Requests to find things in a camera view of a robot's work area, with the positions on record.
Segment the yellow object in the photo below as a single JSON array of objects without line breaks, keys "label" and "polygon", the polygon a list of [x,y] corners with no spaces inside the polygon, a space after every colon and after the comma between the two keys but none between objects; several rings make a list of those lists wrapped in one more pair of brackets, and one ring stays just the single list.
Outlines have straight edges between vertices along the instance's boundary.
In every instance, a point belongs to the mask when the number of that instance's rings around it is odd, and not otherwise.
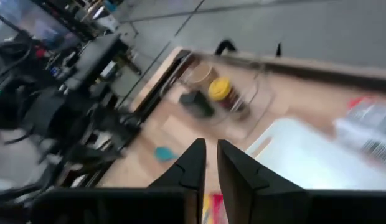
[{"label": "yellow object", "polygon": [[224,99],[232,90],[232,84],[228,78],[216,78],[208,89],[208,95],[213,100]]},{"label": "yellow object", "polygon": [[211,195],[205,194],[203,198],[203,215],[202,215],[203,224],[214,224],[211,204],[212,204]]}]

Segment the black cable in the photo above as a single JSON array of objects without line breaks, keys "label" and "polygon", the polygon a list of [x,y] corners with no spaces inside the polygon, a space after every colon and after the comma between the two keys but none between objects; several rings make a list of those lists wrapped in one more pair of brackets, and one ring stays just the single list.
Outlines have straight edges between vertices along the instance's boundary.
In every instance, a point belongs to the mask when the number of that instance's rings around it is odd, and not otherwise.
[{"label": "black cable", "polygon": [[21,62],[23,62],[30,55],[30,52],[31,52],[31,49],[32,49],[32,43],[33,43],[33,41],[30,42],[29,48],[27,49],[27,51],[23,55],[23,57],[21,57],[19,60],[15,61],[13,63],[11,63],[5,69],[1,70],[0,77],[3,76],[4,74],[6,74],[8,71],[10,71],[10,69],[12,69],[15,66],[19,65]]},{"label": "black cable", "polygon": [[18,44],[25,45],[26,43],[25,42],[15,42],[15,41],[2,42],[2,43],[0,43],[0,49],[5,48],[5,47],[9,47],[12,45],[18,45]]},{"label": "black cable", "polygon": [[30,93],[26,98],[21,99],[21,100],[18,102],[18,107],[19,107],[19,108],[17,109],[17,121],[18,121],[19,123],[21,123],[21,121],[22,121],[22,119],[23,119],[23,112],[24,112],[24,110],[25,110],[25,103],[26,103],[26,101],[27,101],[30,97],[35,96],[36,94],[42,93],[42,92],[43,92],[43,90],[34,91],[34,92]]},{"label": "black cable", "polygon": [[34,183],[27,186],[23,186],[19,189],[9,189],[0,192],[0,201],[7,201],[7,200],[13,200],[15,198],[18,198],[22,195],[29,194],[32,192],[36,192],[41,189],[41,184]]},{"label": "black cable", "polygon": [[10,141],[6,141],[4,142],[4,145],[10,145],[10,144],[14,144],[14,143],[17,143],[19,141],[23,141],[25,140],[26,138],[30,137],[33,133],[33,128],[31,128],[25,135],[17,138],[17,139],[13,139],[13,140],[10,140]]},{"label": "black cable", "polygon": [[117,93],[115,93],[114,90],[110,89],[111,90],[111,94],[115,95],[117,98],[126,98],[126,99],[129,99],[129,96],[128,95],[125,95],[125,96],[121,96]]}]

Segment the gray floor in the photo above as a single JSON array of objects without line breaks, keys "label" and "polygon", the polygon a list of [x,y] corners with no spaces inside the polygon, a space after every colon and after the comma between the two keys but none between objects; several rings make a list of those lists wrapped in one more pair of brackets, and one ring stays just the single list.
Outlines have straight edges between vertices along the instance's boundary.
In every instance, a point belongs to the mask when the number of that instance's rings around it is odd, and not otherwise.
[{"label": "gray floor", "polygon": [[31,139],[4,145],[24,134],[21,130],[0,131],[0,190],[34,183],[46,167],[37,165],[40,154]]},{"label": "gray floor", "polygon": [[[285,57],[386,68],[386,0],[137,0],[120,9],[139,32],[119,28],[145,71],[138,88],[175,46],[212,51],[225,38],[258,55],[282,42]],[[120,95],[138,79],[127,76],[115,83]]]}]

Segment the jar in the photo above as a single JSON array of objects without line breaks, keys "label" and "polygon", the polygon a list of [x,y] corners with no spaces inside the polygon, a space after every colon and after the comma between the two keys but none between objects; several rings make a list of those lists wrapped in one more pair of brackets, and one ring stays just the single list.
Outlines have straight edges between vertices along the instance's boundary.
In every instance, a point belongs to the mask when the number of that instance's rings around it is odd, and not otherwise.
[{"label": "jar", "polygon": [[208,95],[223,109],[232,112],[232,118],[242,119],[250,113],[248,105],[241,101],[237,90],[226,77],[216,78],[208,89]]},{"label": "jar", "polygon": [[218,73],[212,65],[201,62],[193,69],[187,69],[182,75],[182,82],[191,90],[207,90]]}]

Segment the teal object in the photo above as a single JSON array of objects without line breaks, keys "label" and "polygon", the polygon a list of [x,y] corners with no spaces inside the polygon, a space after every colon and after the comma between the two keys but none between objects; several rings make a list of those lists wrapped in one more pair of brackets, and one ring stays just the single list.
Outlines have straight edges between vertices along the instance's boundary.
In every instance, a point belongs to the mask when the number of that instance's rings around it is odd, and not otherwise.
[{"label": "teal object", "polygon": [[178,156],[174,154],[168,147],[157,147],[155,152],[156,158],[161,161],[170,161],[172,159],[177,159]]},{"label": "teal object", "polygon": [[109,2],[108,0],[105,1],[105,7],[110,11],[110,12],[114,12],[116,11],[116,6],[113,5],[111,2]]}]

